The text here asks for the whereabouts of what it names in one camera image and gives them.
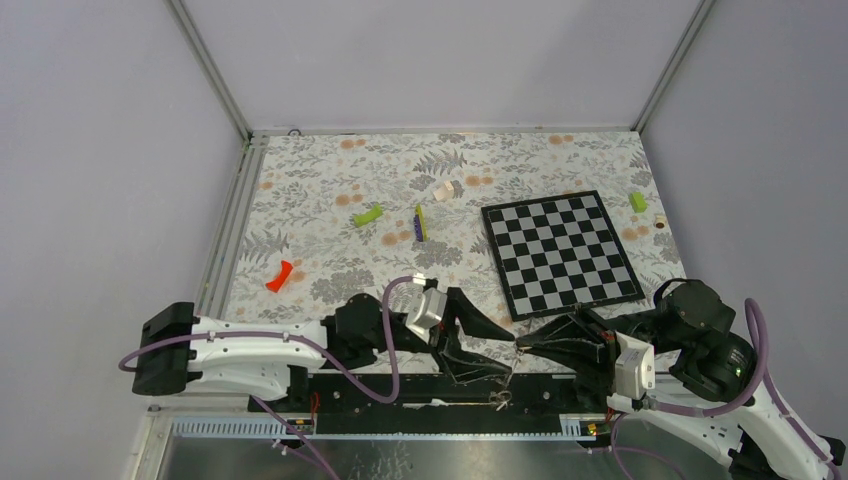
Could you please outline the large silver keyring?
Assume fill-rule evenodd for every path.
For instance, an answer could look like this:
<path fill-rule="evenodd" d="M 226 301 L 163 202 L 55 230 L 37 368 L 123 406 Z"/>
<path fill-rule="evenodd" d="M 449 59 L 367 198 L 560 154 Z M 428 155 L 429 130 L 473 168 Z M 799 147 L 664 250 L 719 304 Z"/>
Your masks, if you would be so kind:
<path fill-rule="evenodd" d="M 510 401 L 512 399 L 512 392 L 510 390 L 510 384 L 512 382 L 513 376 L 515 375 L 516 368 L 521 362 L 521 357 L 523 356 L 523 352 L 520 350 L 516 350 L 514 353 L 514 358 L 512 364 L 510 365 L 510 370 L 506 374 L 506 376 L 502 379 L 497 379 L 497 389 L 490 392 L 489 395 L 489 403 L 496 411 L 502 411 L 506 409 Z"/>

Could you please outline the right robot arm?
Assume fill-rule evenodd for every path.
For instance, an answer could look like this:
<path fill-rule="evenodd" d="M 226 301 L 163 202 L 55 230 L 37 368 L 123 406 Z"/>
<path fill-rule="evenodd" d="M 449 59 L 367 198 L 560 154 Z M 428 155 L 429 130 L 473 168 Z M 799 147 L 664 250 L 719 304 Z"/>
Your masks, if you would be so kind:
<path fill-rule="evenodd" d="M 734 479 L 836 479 L 845 444 L 813 432 L 778 392 L 758 304 L 735 311 L 700 280 L 675 278 L 652 309 L 605 319 L 587 307 L 517 340 L 525 354 L 571 369 L 583 410 L 652 423 L 725 466 Z"/>

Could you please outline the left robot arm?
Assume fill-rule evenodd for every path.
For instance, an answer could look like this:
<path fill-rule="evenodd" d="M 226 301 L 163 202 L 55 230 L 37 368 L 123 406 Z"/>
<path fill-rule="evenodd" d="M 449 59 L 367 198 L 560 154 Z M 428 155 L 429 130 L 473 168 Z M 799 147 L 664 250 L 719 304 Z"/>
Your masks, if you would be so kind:
<path fill-rule="evenodd" d="M 142 396 L 168 396 L 199 385 L 276 401 L 296 411 L 309 401 L 310 385 L 301 369 L 332 369 L 347 377 L 389 359 L 390 389 L 369 390 L 389 403 L 399 395 L 397 355 L 425 354 L 456 384 L 511 373 L 511 367 L 467 351 L 460 337 L 512 342 L 512 333 L 489 319 L 456 287 L 441 291 L 426 282 L 410 313 L 390 309 L 386 298 L 361 293 L 317 323 L 288 325 L 232 323 L 200 316 L 191 302 L 175 302 L 141 330 L 139 348 L 119 363 L 133 376 L 131 390 Z"/>

